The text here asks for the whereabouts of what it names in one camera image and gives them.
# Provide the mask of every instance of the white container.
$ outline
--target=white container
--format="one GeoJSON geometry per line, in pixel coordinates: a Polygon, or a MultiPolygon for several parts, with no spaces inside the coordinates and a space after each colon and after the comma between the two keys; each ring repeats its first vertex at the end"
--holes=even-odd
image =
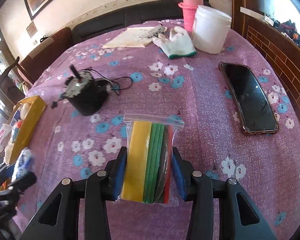
{"type": "Polygon", "coordinates": [[[225,43],[232,18],[216,9],[198,5],[193,22],[193,45],[209,54],[219,54],[225,43]]]}

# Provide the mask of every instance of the purple tablecloth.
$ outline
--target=purple tablecloth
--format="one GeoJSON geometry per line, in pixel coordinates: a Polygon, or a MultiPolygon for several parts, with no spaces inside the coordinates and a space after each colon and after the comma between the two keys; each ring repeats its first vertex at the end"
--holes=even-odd
{"type": "MultiPolygon", "coordinates": [[[[170,28],[180,22],[166,20],[163,24],[170,28]]],[[[271,66],[232,30],[219,55],[198,51],[194,57],[174,60],[154,44],[101,48],[121,32],[106,33],[68,49],[29,91],[28,96],[39,94],[49,106],[29,146],[36,158],[38,182],[18,203],[15,220],[20,228],[24,230],[63,178],[86,178],[116,158],[120,147],[126,146],[122,116],[133,112],[182,118],[185,128],[174,141],[182,157],[210,177],[237,178],[277,238],[289,239],[300,224],[300,125],[271,66]],[[220,61],[251,68],[276,114],[276,134],[242,134],[225,78],[218,70],[220,61]],[[70,64],[77,69],[91,66],[108,78],[131,76],[134,83],[120,96],[112,92],[93,116],[80,115],[67,101],[51,109],[70,75],[70,64]]],[[[218,209],[215,201],[213,239],[219,234],[218,209]]],[[[191,203],[179,199],[178,207],[163,207],[120,201],[107,203],[107,210],[113,240],[176,240],[186,237],[191,203]]],[[[83,239],[82,209],[79,220],[79,239],[83,239]]]]}

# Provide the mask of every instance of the smartphone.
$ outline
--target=smartphone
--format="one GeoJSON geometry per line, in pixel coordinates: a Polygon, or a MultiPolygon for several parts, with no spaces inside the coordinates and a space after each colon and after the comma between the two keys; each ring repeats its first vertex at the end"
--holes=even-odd
{"type": "Polygon", "coordinates": [[[220,62],[245,135],[275,133],[278,123],[257,79],[244,65],[220,62]]]}

